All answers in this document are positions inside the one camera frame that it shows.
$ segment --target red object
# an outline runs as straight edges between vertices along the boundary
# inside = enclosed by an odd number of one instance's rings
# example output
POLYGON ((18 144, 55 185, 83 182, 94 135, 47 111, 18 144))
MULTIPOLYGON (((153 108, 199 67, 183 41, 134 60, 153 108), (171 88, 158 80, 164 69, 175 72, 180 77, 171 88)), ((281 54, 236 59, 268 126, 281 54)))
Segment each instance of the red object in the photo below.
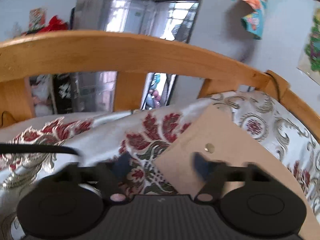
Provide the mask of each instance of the red object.
POLYGON ((68 24, 57 17, 53 16, 49 21, 48 26, 39 30, 38 33, 52 32, 52 31, 63 31, 68 29, 68 24))
POLYGON ((152 95, 153 95, 154 97, 157 97, 157 96, 159 95, 159 91, 158 91, 158 90, 153 91, 152 95))

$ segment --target black strap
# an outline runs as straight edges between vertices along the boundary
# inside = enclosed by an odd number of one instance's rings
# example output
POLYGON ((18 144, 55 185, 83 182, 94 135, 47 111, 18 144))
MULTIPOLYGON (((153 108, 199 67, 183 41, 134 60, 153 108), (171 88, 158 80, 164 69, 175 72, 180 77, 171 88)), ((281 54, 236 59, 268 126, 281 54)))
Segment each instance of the black strap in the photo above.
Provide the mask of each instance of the black strap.
POLYGON ((0 143, 0 154, 25 154, 25 153, 65 153, 80 156, 80 154, 65 146, 37 145, 37 144, 4 144, 0 143))

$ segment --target black wire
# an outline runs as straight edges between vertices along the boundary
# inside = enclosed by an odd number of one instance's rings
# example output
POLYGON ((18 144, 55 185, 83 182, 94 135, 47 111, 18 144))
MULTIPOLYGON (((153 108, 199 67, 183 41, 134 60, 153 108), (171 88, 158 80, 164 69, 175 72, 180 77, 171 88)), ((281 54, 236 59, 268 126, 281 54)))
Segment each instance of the black wire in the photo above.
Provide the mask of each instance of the black wire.
POLYGON ((8 112, 8 111, 3 111, 2 114, 1 114, 1 125, 0 125, 0 128, 3 126, 3 117, 4 117, 4 114, 10 115, 11 118, 12 118, 15 122, 17 122, 17 120, 13 117, 13 115, 12 115, 10 112, 8 112))
POLYGON ((271 79, 276 87, 276 91, 277 91, 277 95, 278 95, 278 102, 280 103, 281 96, 280 96, 279 83, 277 82, 276 78, 273 75, 271 75, 270 73, 265 73, 265 74, 267 74, 268 76, 271 77, 271 79))
POLYGON ((0 154, 25 153, 64 153, 81 156, 76 150, 65 146, 38 145, 38 144, 5 144, 0 143, 0 154))

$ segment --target floral bedspread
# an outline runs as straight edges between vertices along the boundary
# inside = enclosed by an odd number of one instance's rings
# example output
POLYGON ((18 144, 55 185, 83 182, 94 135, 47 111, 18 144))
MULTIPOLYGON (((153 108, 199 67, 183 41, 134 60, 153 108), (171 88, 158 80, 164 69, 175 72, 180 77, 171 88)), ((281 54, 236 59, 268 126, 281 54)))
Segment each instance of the floral bedspread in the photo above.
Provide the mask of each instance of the floral bedspread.
MULTIPOLYGON (((153 160, 210 104, 228 112, 235 124, 292 172, 320 221, 320 146, 299 120, 276 100, 259 91, 225 92, 186 106, 167 106, 126 117, 119 114, 119 119, 115 115, 110 118, 110 115, 89 114, 83 119, 72 114, 33 119, 26 121, 25 127, 19 123, 1 129, 0 141, 63 144, 77 149, 84 156, 81 163, 84 166, 113 161, 128 152, 132 157, 132 169, 121 184, 128 196, 173 195, 178 192, 153 165, 153 160)), ((62 154, 0 156, 0 232, 5 239, 17 239, 14 236, 21 234, 19 226, 12 226, 18 224, 15 206, 32 182, 74 161, 77 161, 74 156, 62 154)))

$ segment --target wooden slat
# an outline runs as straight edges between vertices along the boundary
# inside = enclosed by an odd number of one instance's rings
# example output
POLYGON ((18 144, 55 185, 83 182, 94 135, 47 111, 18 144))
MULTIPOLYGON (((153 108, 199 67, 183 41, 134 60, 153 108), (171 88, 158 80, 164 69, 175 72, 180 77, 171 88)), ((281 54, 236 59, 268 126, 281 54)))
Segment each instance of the wooden slat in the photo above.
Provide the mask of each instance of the wooden slat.
POLYGON ((278 74, 274 73, 271 70, 268 70, 267 73, 271 74, 276 79, 276 82, 280 90, 280 98, 278 98, 276 85, 272 79, 270 79, 268 84, 261 90, 267 93, 268 95, 270 95, 271 97, 273 97, 274 99, 281 100, 284 94, 286 93, 286 91, 290 88, 290 84, 285 79, 283 79, 282 77, 280 77, 278 74))
POLYGON ((264 87, 268 76, 206 49, 144 35, 63 31, 0 43, 0 82, 77 71, 160 72, 264 87))
POLYGON ((225 82, 224 80, 205 79, 202 88, 199 92, 198 98, 203 98, 208 95, 221 92, 234 91, 237 90, 239 85, 242 84, 243 83, 240 80, 234 80, 233 82, 225 82))
POLYGON ((140 109, 146 74, 118 72, 113 110, 140 109))
MULTIPOLYGON (((18 122, 35 117, 28 79, 0 83, 0 116, 3 111, 10 112, 18 122)), ((12 117, 5 114, 3 127, 13 123, 12 117)))
POLYGON ((281 104, 298 118, 320 142, 320 117, 291 90, 287 90, 281 99, 281 104))

